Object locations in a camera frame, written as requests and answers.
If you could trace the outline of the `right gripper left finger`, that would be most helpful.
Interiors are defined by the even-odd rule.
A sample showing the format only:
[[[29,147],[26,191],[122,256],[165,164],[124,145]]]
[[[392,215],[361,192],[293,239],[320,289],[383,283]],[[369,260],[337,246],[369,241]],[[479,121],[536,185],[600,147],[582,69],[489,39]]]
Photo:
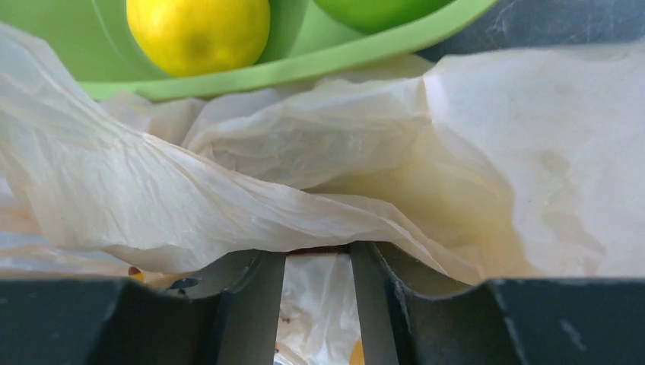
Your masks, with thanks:
[[[1,282],[3,364],[270,364],[285,254],[233,252],[166,289],[125,278]]]

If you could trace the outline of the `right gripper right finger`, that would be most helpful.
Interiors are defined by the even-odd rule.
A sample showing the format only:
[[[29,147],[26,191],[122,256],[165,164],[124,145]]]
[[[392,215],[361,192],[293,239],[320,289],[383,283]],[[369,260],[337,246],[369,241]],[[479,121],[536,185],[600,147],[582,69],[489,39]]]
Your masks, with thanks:
[[[642,364],[641,278],[470,286],[388,243],[349,247],[368,364]]]

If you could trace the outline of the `beige plastic banana-print bag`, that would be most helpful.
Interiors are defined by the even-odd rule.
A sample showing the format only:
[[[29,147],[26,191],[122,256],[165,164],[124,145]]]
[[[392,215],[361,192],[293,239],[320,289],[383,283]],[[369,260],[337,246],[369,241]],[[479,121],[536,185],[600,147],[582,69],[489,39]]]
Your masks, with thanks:
[[[448,278],[644,281],[644,42],[383,62],[94,101],[1,26],[1,282],[166,289],[285,254],[272,363],[365,364],[352,243]]]

